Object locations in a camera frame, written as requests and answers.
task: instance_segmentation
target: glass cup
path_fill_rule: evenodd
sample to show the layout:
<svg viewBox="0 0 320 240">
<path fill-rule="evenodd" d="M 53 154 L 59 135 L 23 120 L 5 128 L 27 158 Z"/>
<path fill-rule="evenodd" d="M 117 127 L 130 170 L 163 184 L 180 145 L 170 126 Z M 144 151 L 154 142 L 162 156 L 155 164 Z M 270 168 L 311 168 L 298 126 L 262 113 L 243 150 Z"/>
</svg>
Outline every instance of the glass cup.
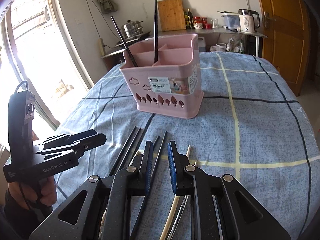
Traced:
<svg viewBox="0 0 320 240">
<path fill-rule="evenodd" d="M 218 19 L 213 19 L 213 20 L 212 20 L 212 27 L 213 27 L 214 29 L 219 28 Z"/>
</svg>

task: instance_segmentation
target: utensil holder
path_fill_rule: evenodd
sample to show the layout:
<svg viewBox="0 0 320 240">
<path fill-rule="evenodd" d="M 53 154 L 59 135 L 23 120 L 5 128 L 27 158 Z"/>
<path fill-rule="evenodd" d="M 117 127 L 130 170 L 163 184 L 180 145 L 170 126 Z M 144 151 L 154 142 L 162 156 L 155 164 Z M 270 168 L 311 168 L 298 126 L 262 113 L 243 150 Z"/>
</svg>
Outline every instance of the utensil holder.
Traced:
<svg viewBox="0 0 320 240">
<path fill-rule="evenodd" d="M 134 67 L 127 51 L 119 69 L 144 112 L 180 118 L 193 118 L 203 98 L 197 34 L 158 38 L 158 61 L 154 63 L 154 41 L 148 39 L 131 45 L 137 62 Z"/>
</svg>

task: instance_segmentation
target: floor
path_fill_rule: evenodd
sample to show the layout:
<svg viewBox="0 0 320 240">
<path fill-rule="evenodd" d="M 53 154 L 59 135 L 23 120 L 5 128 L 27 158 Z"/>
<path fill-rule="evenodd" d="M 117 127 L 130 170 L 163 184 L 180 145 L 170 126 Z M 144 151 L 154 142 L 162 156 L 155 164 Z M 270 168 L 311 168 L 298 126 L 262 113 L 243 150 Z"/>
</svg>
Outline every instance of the floor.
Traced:
<svg viewBox="0 0 320 240">
<path fill-rule="evenodd" d="M 320 129 L 320 90 L 316 88 L 313 81 L 305 80 L 301 94 L 297 99 L 306 112 L 315 135 L 317 135 Z"/>
</svg>

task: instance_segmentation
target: wooden cutting board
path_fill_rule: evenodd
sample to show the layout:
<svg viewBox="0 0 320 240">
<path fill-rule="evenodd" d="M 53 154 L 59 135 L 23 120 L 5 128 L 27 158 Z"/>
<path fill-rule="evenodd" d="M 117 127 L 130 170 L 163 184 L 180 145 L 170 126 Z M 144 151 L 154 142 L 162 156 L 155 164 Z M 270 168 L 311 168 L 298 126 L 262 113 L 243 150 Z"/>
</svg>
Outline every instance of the wooden cutting board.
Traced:
<svg viewBox="0 0 320 240">
<path fill-rule="evenodd" d="M 163 32 L 186 29 L 182 0 L 159 1 L 158 10 L 161 30 Z"/>
</svg>

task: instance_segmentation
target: door handle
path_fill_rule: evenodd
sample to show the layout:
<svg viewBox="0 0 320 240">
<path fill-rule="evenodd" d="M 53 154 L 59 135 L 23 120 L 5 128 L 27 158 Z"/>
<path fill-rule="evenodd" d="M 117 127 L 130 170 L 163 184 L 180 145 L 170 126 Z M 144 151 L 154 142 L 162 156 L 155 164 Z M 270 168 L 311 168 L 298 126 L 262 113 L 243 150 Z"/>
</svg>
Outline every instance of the door handle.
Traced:
<svg viewBox="0 0 320 240">
<path fill-rule="evenodd" d="M 266 11 L 264 11 L 263 14 L 264 14 L 264 27 L 265 27 L 266 29 L 268 29 L 268 28 L 269 28 L 269 24 L 270 24 L 269 21 L 274 21 L 274 22 L 276 22 L 277 20 L 269 17 L 269 13 L 266 12 Z"/>
</svg>

